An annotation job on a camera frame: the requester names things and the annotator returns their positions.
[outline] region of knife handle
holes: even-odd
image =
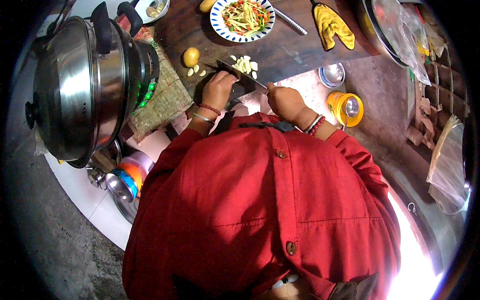
[[[305,36],[307,35],[308,31],[303,29],[302,26],[300,26],[297,22],[293,21],[289,16],[284,14],[281,10],[277,8],[273,8],[275,11],[275,14],[278,15],[280,18],[282,18],[285,22],[287,22],[290,26],[292,26],[300,35]]]

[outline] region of red bead bracelet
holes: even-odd
[[[318,121],[317,123],[312,127],[312,129],[310,129],[310,131],[308,132],[309,135],[315,135],[315,133],[317,132],[317,129],[318,127],[323,124],[323,122],[325,122],[325,116],[322,116]]]
[[[211,107],[210,105],[200,104],[198,107],[209,109],[209,110],[213,111],[214,113],[216,113],[217,115],[220,116],[220,110],[215,109],[215,108]]]

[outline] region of orange lid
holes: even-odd
[[[137,184],[138,190],[142,188],[142,174],[140,170],[133,164],[121,163],[117,168],[124,170]]]

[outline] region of yellow oven mitt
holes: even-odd
[[[324,4],[318,4],[315,6],[313,13],[325,50],[330,50],[335,46],[335,41],[333,40],[335,33],[348,49],[353,50],[355,47],[355,36],[335,11]]]

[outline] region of wooden table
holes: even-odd
[[[258,80],[266,84],[333,63],[380,54],[361,32],[356,16],[352,13],[356,11],[355,5],[351,6],[346,1],[323,0],[322,3],[337,11],[350,27],[355,34],[355,48],[348,50],[335,36],[335,47],[330,51],[325,51],[322,46],[309,0],[271,1],[305,28],[308,31],[306,36],[300,36],[283,20],[277,18],[273,30],[266,37],[244,44],[230,42],[219,36],[212,29],[209,13],[200,12],[198,7],[201,2],[172,1],[167,15],[161,18],[155,27],[155,40],[163,47],[183,85],[197,103],[201,102],[204,85],[216,72],[216,60],[233,64],[230,55],[237,58],[248,55],[252,61],[258,62]],[[189,47],[200,51],[200,71],[206,70],[207,76],[200,77],[197,73],[187,77],[188,68],[182,65],[181,58]],[[249,92],[251,90],[246,90],[237,83],[233,87],[231,98]]]

